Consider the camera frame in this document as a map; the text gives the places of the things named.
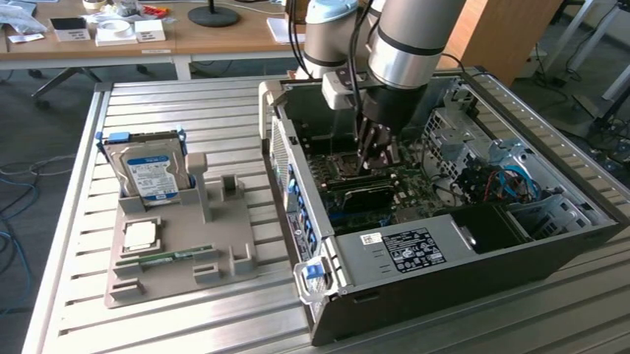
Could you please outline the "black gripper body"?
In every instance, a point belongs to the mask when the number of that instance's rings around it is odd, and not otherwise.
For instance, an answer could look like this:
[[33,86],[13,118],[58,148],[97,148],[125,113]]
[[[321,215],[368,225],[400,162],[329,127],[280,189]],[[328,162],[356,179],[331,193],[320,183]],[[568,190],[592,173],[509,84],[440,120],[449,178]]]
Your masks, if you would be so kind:
[[401,130],[411,121],[427,87],[425,84],[413,89],[389,86],[368,88],[363,99],[363,116],[391,130]]

